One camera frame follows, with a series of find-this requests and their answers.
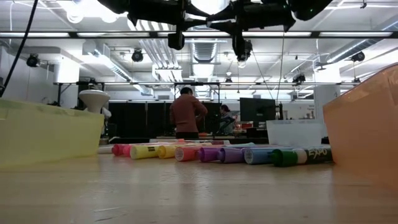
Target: computer monitor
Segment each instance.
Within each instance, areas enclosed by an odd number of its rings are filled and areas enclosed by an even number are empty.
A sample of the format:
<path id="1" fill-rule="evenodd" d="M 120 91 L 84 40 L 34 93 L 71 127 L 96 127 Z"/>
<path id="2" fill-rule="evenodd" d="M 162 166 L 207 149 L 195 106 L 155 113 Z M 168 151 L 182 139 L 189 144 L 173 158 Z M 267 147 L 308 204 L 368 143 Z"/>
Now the computer monitor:
<path id="1" fill-rule="evenodd" d="M 240 98 L 241 121 L 266 122 L 275 120 L 275 100 Z"/>

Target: wooden table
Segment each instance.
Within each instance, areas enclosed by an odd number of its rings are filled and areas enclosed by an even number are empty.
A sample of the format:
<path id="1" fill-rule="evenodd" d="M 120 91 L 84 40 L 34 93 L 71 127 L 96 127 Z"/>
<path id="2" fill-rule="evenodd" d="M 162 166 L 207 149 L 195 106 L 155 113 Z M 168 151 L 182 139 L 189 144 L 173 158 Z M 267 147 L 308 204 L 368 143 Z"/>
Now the wooden table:
<path id="1" fill-rule="evenodd" d="M 333 164 L 276 168 L 99 155 L 0 170 L 4 224 L 396 224 L 398 195 Z"/>

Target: white lamp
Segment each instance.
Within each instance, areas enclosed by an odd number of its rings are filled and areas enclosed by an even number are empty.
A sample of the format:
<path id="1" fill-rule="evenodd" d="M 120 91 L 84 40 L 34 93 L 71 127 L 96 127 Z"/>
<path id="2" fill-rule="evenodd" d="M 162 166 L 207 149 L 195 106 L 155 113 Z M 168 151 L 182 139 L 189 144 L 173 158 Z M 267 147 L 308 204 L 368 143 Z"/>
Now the white lamp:
<path id="1" fill-rule="evenodd" d="M 101 113 L 101 108 L 111 98 L 104 91 L 83 90 L 79 93 L 79 98 L 87 106 L 87 110 L 92 113 Z"/>

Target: person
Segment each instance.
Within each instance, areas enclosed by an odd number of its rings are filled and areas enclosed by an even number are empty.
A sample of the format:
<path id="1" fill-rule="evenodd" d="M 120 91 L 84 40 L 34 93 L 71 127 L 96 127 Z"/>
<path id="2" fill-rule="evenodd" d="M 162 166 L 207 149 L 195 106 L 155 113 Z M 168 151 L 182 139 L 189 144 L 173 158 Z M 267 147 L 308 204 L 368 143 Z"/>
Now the person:
<path id="1" fill-rule="evenodd" d="M 170 122 L 176 125 L 177 139 L 198 139 L 197 122 L 207 114 L 206 107 L 193 95 L 189 87 L 180 90 L 178 97 L 170 106 Z"/>
<path id="2" fill-rule="evenodd" d="M 220 128 L 227 122 L 230 122 L 229 125 L 227 125 L 226 127 L 224 127 L 223 130 L 220 131 L 225 135 L 232 135 L 234 131 L 234 118 L 232 117 L 231 110 L 228 108 L 227 105 L 221 105 L 220 113 L 221 113 Z"/>

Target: yellow marker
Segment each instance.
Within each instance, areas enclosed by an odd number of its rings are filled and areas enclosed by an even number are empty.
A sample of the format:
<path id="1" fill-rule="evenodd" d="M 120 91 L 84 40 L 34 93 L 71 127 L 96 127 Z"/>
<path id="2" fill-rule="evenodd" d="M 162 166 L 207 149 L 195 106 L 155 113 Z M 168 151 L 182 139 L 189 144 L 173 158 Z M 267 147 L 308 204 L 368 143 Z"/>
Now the yellow marker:
<path id="1" fill-rule="evenodd" d="M 159 146 L 157 149 L 157 155 L 161 159 L 174 158 L 174 152 L 177 147 L 180 147 L 180 145 Z"/>
<path id="2" fill-rule="evenodd" d="M 131 146 L 131 159 L 146 159 L 157 157 L 157 150 L 160 146 Z"/>

